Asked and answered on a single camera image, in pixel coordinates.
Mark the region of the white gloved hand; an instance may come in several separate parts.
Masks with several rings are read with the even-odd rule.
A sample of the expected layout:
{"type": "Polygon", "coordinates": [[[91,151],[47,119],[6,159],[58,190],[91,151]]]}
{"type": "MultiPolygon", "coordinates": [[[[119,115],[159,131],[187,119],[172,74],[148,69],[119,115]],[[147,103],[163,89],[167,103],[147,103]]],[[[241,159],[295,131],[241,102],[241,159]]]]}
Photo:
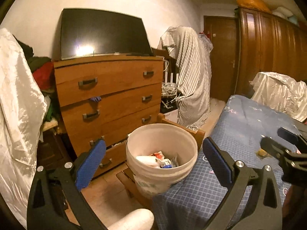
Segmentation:
{"type": "Polygon", "coordinates": [[[145,230],[151,229],[154,215],[148,209],[137,209],[108,227],[109,230],[145,230]]]}

